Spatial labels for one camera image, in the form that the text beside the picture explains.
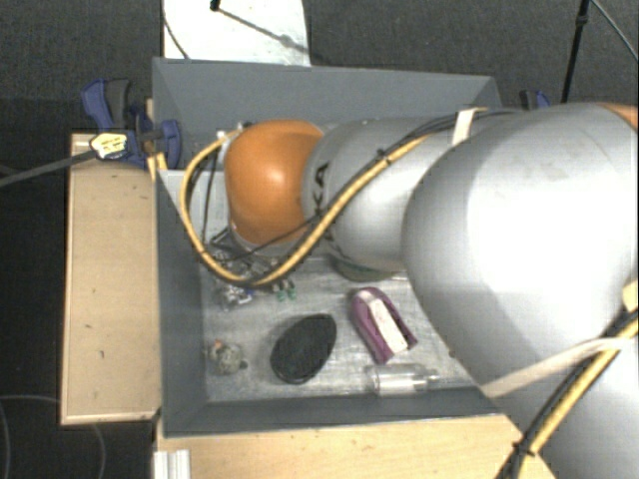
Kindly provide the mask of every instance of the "white label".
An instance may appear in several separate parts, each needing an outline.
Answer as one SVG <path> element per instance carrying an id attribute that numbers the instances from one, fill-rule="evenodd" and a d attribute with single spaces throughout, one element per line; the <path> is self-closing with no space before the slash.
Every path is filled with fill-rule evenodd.
<path id="1" fill-rule="evenodd" d="M 101 133 L 89 144 L 102 160 L 116 160 L 127 153 L 127 136 L 121 133 Z"/>
<path id="2" fill-rule="evenodd" d="M 369 291 L 360 291 L 357 294 L 370 308 L 370 315 L 393 353 L 399 353 L 408 349 L 408 343 L 397 327 L 395 320 L 390 315 L 390 311 L 383 300 L 376 298 Z"/>

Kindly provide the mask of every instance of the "clear plastic tube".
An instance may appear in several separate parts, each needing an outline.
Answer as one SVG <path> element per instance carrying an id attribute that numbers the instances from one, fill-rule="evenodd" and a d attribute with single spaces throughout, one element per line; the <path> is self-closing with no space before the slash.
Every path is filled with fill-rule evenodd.
<path id="1" fill-rule="evenodd" d="M 380 397 L 425 392 L 437 374 L 419 363 L 369 365 L 364 368 L 368 389 Z"/>

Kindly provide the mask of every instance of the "wooden board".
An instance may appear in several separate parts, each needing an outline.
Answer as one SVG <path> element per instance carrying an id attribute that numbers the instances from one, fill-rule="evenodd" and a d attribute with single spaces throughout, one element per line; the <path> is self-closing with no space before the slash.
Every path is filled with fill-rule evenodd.
<path id="1" fill-rule="evenodd" d="M 91 135 L 72 137 L 72 154 Z M 71 169 L 62 424 L 150 419 L 160 406 L 159 321 L 148 173 Z"/>
<path id="2" fill-rule="evenodd" d="M 191 477 L 205 479 L 492 479 L 520 438 L 505 416 L 164 439 L 191 452 Z M 551 479 L 541 459 L 525 479 Z"/>

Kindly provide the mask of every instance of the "blue clamp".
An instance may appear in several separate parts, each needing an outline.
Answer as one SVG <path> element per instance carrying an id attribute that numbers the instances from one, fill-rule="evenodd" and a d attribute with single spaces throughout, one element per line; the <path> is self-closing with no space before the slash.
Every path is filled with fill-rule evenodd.
<path id="1" fill-rule="evenodd" d="M 146 169 L 151 153 L 147 153 L 143 145 L 155 142 L 155 151 L 163 152 L 167 166 L 174 169 L 182 151 L 178 122 L 163 121 L 160 128 L 154 130 L 153 122 L 144 108 L 128 106 L 129 86 L 128 80 L 94 80 L 81 91 L 84 111 L 96 122 L 100 133 L 118 131 L 126 135 L 126 154 L 119 155 L 117 161 Z"/>

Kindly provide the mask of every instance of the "small round object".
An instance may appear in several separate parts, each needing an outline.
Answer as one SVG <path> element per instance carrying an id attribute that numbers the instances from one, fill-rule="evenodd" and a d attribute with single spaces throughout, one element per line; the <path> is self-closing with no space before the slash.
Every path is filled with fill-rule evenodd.
<path id="1" fill-rule="evenodd" d="M 337 326 L 332 316 L 305 317 L 278 339 L 271 353 L 271 368 L 286 383 L 306 383 L 326 364 L 336 338 Z"/>
<path id="2" fill-rule="evenodd" d="M 221 340 L 216 340 L 209 348 L 209 358 L 215 363 L 218 374 L 235 374 L 248 366 L 241 347 Z"/>

